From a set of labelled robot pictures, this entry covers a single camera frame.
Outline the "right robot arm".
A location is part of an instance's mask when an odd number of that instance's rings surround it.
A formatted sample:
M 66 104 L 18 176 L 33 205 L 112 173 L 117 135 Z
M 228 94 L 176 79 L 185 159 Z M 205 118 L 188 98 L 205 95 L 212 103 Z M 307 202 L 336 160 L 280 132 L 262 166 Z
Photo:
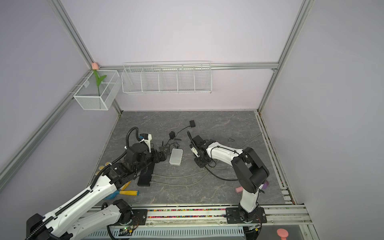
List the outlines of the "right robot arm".
M 237 209 L 227 209 L 227 217 L 231 223 L 258 223 L 263 224 L 264 209 L 259 205 L 259 195 L 270 172 L 257 153 L 252 148 L 235 149 L 224 146 L 214 140 L 204 140 L 199 135 L 192 137 L 190 148 L 195 155 L 195 163 L 199 168 L 208 169 L 208 165 L 215 160 L 230 165 L 243 188 L 242 198 Z

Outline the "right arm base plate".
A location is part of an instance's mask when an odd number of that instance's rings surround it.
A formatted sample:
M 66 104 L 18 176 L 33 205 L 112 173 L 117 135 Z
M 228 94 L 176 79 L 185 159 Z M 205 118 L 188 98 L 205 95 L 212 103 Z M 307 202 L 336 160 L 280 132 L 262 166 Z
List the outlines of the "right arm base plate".
M 264 224 L 267 218 L 264 208 L 258 206 L 251 213 L 241 207 L 226 208 L 225 217 L 228 224 Z

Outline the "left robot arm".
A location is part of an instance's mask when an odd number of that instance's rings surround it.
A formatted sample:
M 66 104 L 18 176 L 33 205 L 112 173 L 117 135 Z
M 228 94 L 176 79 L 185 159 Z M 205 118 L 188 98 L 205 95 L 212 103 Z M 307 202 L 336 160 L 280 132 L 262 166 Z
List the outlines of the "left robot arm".
M 128 182 L 140 177 L 153 164 L 167 159 L 168 149 L 155 149 L 150 134 L 139 134 L 137 127 L 126 135 L 124 152 L 107 163 L 91 184 L 75 197 L 45 215 L 35 214 L 27 220 L 27 240 L 79 240 L 110 225 L 129 225 L 136 216 L 125 200 L 116 200 L 99 212 L 82 215 Z

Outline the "black network switch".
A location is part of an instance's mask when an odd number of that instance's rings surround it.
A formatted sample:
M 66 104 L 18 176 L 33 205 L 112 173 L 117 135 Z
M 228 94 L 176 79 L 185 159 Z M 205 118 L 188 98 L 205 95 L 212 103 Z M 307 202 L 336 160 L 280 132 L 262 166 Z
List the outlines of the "black network switch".
M 141 171 L 137 185 L 139 187 L 149 187 L 151 185 L 152 174 L 155 168 L 155 163 L 151 163 Z

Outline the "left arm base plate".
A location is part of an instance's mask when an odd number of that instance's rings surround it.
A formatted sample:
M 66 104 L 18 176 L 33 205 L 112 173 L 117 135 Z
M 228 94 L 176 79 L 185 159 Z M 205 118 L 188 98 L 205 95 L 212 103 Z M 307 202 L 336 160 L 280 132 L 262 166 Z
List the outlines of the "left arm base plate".
M 121 215 L 119 224 L 129 226 L 143 226 L 146 224 L 147 215 L 147 209 L 133 209 Z

